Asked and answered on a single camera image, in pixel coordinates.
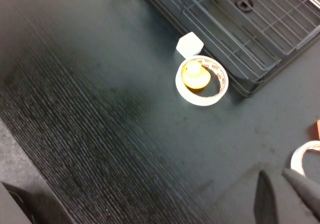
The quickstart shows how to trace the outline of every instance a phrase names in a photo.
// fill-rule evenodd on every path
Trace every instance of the plastic tray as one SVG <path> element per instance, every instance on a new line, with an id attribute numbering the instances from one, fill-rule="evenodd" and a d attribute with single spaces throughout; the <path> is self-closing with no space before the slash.
<path id="1" fill-rule="evenodd" d="M 251 96 L 320 36 L 319 0 L 150 0 Z"/>

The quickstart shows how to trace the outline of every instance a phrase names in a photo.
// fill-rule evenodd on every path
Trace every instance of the masking tape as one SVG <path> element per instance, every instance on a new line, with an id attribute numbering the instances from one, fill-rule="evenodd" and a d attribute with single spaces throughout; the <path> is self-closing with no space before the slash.
<path id="1" fill-rule="evenodd" d="M 291 157 L 291 169 L 297 171 L 301 175 L 305 175 L 305 171 L 302 167 L 302 158 L 304 156 L 304 153 L 307 150 L 316 150 L 320 151 L 320 141 L 313 140 L 309 141 L 306 144 L 300 146 L 292 155 Z"/>
<path id="2" fill-rule="evenodd" d="M 183 66 L 189 62 L 190 60 L 196 60 L 198 61 L 200 64 L 202 64 L 202 66 L 207 67 L 209 70 L 213 71 L 214 74 L 216 75 L 216 77 L 219 80 L 220 83 L 220 90 L 219 93 L 217 93 L 214 96 L 210 96 L 210 97 L 202 97 L 199 95 L 194 94 L 193 92 L 191 92 L 184 84 L 183 80 L 182 80 L 182 69 Z M 178 71 L 176 73 L 175 76 L 175 85 L 176 88 L 178 89 L 180 95 L 187 101 L 189 101 L 190 103 L 194 104 L 194 105 L 198 105 L 198 106 L 208 106 L 208 105 L 213 105 L 216 102 L 218 102 L 223 95 L 225 95 L 228 86 L 229 86 L 229 78 L 228 75 L 225 71 L 225 69 L 222 67 L 222 65 L 212 59 L 209 58 L 207 56 L 201 56 L 201 55 L 196 55 L 196 56 L 191 56 L 187 59 L 185 59 L 181 65 L 178 68 Z"/>

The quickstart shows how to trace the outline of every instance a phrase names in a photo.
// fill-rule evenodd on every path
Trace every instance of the white block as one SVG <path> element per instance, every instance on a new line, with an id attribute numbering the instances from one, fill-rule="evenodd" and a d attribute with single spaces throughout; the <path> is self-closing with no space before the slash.
<path id="1" fill-rule="evenodd" d="M 193 55 L 198 55 L 204 43 L 194 34 L 194 32 L 190 32 L 185 36 L 181 37 L 176 45 L 176 50 L 186 59 Z"/>

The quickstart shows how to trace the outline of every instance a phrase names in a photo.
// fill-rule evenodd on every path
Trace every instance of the yellow rubber duck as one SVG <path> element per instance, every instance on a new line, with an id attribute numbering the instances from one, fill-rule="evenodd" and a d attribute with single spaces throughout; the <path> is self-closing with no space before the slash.
<path id="1" fill-rule="evenodd" d="M 209 71 L 196 60 L 190 60 L 182 68 L 182 81 L 192 89 L 204 88 L 210 79 Z"/>

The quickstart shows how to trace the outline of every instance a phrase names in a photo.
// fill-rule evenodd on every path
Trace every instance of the roll of tape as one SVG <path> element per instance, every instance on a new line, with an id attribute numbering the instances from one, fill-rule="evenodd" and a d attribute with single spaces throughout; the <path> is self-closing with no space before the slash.
<path id="1" fill-rule="evenodd" d="M 196 60 L 199 63 L 202 64 L 202 66 L 207 67 L 208 69 L 210 69 L 211 71 L 214 72 L 214 74 L 216 75 L 216 77 L 219 80 L 220 83 L 220 90 L 219 93 L 217 93 L 214 96 L 210 96 L 210 97 L 202 97 L 199 95 L 196 95 L 194 93 L 192 93 L 184 84 L 183 80 L 182 80 L 182 69 L 183 66 L 189 62 L 190 60 Z M 195 55 L 195 56 L 191 56 L 187 59 L 185 59 L 185 61 L 183 61 L 181 63 L 181 65 L 178 68 L 178 71 L 176 73 L 175 76 L 175 85 L 176 88 L 178 89 L 180 95 L 187 101 L 189 101 L 190 103 L 194 104 L 194 105 L 198 105 L 198 106 L 208 106 L 208 105 L 213 105 L 216 102 L 218 102 L 223 95 L 225 95 L 228 86 L 229 86 L 229 78 L 228 75 L 225 71 L 225 69 L 222 67 L 222 65 L 212 59 L 209 58 L 207 56 L 201 56 L 201 55 Z"/>
<path id="2" fill-rule="evenodd" d="M 302 158 L 304 153 L 307 150 L 317 150 L 320 151 L 320 141 L 313 140 L 309 141 L 306 144 L 300 146 L 292 155 L 291 157 L 291 169 L 299 172 L 301 175 L 305 175 L 304 168 L 302 167 Z"/>

